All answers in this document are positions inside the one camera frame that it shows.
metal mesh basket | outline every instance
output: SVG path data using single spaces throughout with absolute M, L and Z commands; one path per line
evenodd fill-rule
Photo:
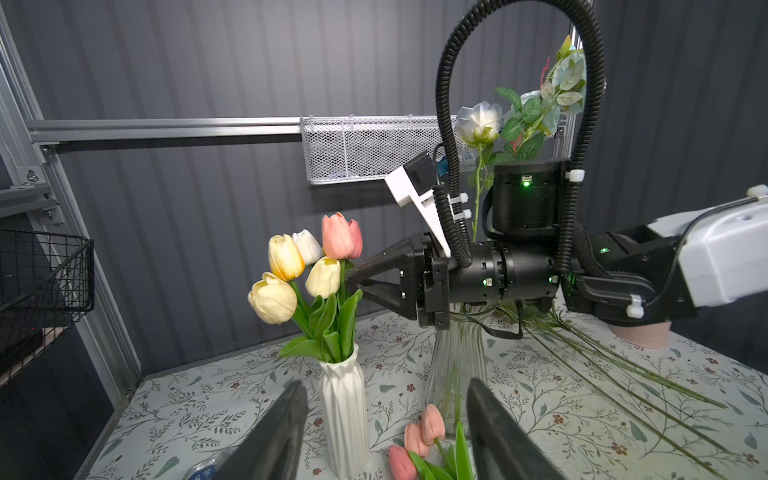
M 93 240 L 0 230 L 0 386 L 93 307 Z
M 384 178 L 423 151 L 439 144 L 437 117 L 303 117 L 306 179 L 340 184 Z M 471 170 L 477 150 L 456 137 L 462 170 Z

pink tulip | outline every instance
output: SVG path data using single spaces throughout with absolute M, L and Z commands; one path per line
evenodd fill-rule
M 349 255 L 349 258 L 360 258 L 362 255 L 362 232 L 357 220 L 349 222 L 349 230 L 352 231 L 352 240 L 355 242 L 355 250 Z
M 434 445 L 435 439 L 443 440 L 444 438 L 445 423 L 442 421 L 442 415 L 437 407 L 430 403 L 422 413 L 422 439 L 425 444 Z
M 421 458 L 427 458 L 429 455 L 429 447 L 424 443 L 422 438 L 422 426 L 421 424 L 410 423 L 406 427 L 406 450 L 414 452 Z
M 395 480 L 416 480 L 416 466 L 403 447 L 389 447 L 389 467 Z
M 345 259 L 355 251 L 352 230 L 339 212 L 323 217 L 323 251 L 334 260 Z

pink cylindrical base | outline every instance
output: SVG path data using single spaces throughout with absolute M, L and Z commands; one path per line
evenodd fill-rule
M 671 326 L 672 322 L 661 322 L 643 326 L 612 326 L 611 330 L 629 343 L 647 349 L 659 349 L 667 345 Z

white wire basket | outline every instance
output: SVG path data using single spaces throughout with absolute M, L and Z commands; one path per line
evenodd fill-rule
M 301 138 L 306 179 L 314 185 L 382 179 L 423 151 L 432 154 L 442 141 L 437 117 L 415 115 L 302 117 Z M 461 169 L 474 168 L 477 149 L 458 136 L 456 147 Z

table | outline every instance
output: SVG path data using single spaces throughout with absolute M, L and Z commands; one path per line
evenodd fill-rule
M 729 409 L 718 409 L 658 384 L 643 386 L 609 369 L 622 384 L 685 419 L 732 454 L 718 451 L 623 393 L 570 347 L 547 340 L 564 361 L 724 476 L 768 475 L 765 375 L 674 333 L 667 348 L 642 349 L 618 339 L 594 317 L 575 313 L 564 317 L 627 358 L 725 402 Z M 433 329 L 420 329 L 394 313 L 358 325 L 373 452 L 365 480 L 391 478 L 386 452 L 402 440 L 406 425 L 418 421 L 423 410 L 434 341 Z M 485 336 L 484 341 L 491 390 L 567 478 L 714 478 L 555 361 L 535 339 Z M 144 380 L 88 478 L 180 479 L 212 452 L 238 445 L 293 379 L 304 382 L 310 399 L 299 478 L 335 478 L 324 458 L 319 366 L 312 359 L 281 359 L 279 350 L 279 345 L 255 349 Z

